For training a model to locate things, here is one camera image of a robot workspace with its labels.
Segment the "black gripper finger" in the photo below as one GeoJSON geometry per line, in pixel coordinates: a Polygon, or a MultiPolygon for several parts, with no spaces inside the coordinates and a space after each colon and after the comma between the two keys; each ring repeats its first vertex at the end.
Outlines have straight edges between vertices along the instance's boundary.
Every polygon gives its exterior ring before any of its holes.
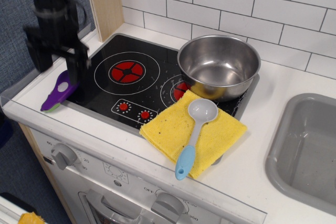
{"type": "Polygon", "coordinates": [[[34,46],[28,43],[28,52],[39,72],[48,70],[53,65],[52,52],[49,49],[34,46]]]}
{"type": "Polygon", "coordinates": [[[77,84],[88,69],[88,57],[87,55],[70,56],[66,59],[66,64],[71,84],[77,84]]]}

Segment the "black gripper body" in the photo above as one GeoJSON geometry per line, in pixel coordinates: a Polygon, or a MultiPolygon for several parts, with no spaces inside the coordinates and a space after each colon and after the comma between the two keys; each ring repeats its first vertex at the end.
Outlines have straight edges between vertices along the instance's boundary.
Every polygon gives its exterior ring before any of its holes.
{"type": "Polygon", "coordinates": [[[38,26],[23,27],[27,48],[30,42],[65,59],[74,55],[88,57],[88,47],[78,38],[79,20],[76,11],[69,11],[62,16],[44,13],[37,20],[38,26]]]}

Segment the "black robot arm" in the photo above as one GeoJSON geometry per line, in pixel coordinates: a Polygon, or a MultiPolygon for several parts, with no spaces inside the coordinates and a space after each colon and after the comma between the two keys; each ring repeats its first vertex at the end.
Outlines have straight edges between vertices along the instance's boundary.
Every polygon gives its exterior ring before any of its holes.
{"type": "Polygon", "coordinates": [[[69,80],[76,84],[90,66],[88,47],[79,37],[79,21],[75,0],[33,0],[38,26],[25,26],[29,55],[39,72],[53,65],[53,56],[66,60],[69,80]]]}

